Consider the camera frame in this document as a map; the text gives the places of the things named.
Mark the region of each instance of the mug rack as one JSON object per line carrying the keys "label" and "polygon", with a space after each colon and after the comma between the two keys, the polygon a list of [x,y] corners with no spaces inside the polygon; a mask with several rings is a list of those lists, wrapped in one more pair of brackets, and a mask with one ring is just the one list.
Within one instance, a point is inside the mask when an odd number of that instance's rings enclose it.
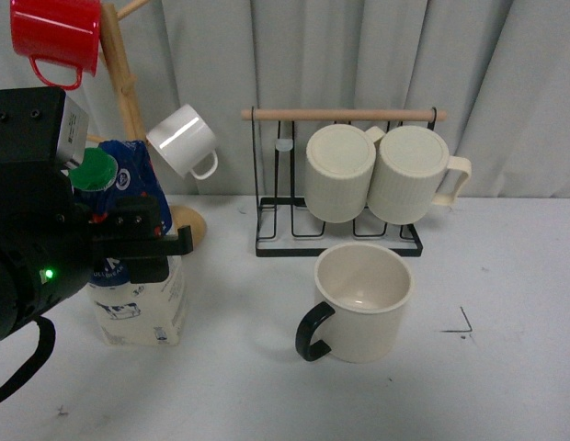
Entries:
{"label": "mug rack", "polygon": [[[296,123],[300,121],[386,121],[387,131],[392,122],[397,127],[405,121],[426,121],[434,130],[436,122],[445,120],[447,112],[437,110],[378,110],[378,109],[258,109],[242,110],[242,119],[251,121],[253,167],[256,195],[256,239],[258,257],[318,256],[329,246],[341,241],[379,241],[401,256],[419,257],[424,245],[414,224],[391,225],[375,218],[368,207],[352,221],[332,224],[318,220],[305,205],[305,199],[296,191]],[[257,124],[277,121],[275,142],[274,190],[272,196],[260,196],[257,163]],[[283,123],[291,124],[291,137],[281,138]],[[289,156],[289,195],[279,196],[279,162]],[[300,223],[305,222],[303,231]]]}

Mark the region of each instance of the curtain fold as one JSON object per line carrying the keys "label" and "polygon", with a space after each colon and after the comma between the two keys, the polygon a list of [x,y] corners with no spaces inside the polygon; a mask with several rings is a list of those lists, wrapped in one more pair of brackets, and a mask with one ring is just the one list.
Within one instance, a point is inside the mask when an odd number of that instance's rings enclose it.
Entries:
{"label": "curtain fold", "polygon": [[[0,89],[39,86],[12,50],[8,17],[1,1]],[[190,104],[220,142],[220,166],[205,181],[180,178],[151,152],[166,193],[254,194],[243,108],[436,106],[449,112],[437,132],[473,163],[464,195],[570,198],[570,0],[152,0],[120,27],[145,128]],[[70,95],[92,133],[124,138],[101,62]],[[305,144],[325,124],[296,126],[298,195]],[[257,128],[259,185],[271,194],[277,124]],[[279,164],[284,194],[289,166]]]}

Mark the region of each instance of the green bottle cap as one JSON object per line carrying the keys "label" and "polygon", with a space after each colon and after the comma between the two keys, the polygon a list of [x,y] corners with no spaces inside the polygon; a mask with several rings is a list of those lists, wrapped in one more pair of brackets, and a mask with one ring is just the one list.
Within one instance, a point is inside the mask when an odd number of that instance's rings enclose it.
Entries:
{"label": "green bottle cap", "polygon": [[99,148],[85,149],[85,159],[80,167],[69,172],[73,187],[84,191],[105,190],[118,174],[118,163]]}

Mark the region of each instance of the white table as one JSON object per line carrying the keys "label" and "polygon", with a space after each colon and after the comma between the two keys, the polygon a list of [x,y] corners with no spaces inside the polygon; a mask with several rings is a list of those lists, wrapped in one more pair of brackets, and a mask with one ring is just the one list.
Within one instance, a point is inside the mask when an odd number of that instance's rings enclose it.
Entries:
{"label": "white table", "polygon": [[[0,405],[0,441],[570,439],[570,199],[461,199],[417,225],[393,351],[303,361],[315,257],[256,257],[255,199],[175,197],[208,222],[184,258],[175,347],[109,347],[84,293],[47,315],[47,365]],[[471,333],[443,333],[467,328]],[[0,343],[0,383],[35,347]]]}

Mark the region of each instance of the white mug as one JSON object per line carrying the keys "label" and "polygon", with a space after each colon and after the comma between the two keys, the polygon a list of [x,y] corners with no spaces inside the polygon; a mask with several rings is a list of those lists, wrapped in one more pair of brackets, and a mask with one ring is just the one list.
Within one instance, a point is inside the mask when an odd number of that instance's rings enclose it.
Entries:
{"label": "white mug", "polygon": [[[392,349],[415,286],[402,257],[374,243],[342,243],[320,254],[313,277],[316,306],[295,335],[303,359],[332,353],[364,363]],[[319,340],[311,344],[314,334]]]}
{"label": "white mug", "polygon": [[[218,141],[203,118],[185,105],[146,134],[146,139],[183,178],[191,173],[196,179],[210,177],[218,168]],[[211,168],[198,174],[193,168],[207,155],[213,155]]]}
{"label": "white mug", "polygon": [[347,124],[326,126],[308,141],[305,204],[318,219],[341,223],[365,208],[375,165],[375,142],[385,133]]}
{"label": "white mug", "polygon": [[[461,172],[452,193],[436,193],[447,170]],[[447,143],[432,130],[403,126],[382,139],[367,205],[382,221],[419,221],[431,204],[452,205],[471,177],[471,162],[450,156]]]}

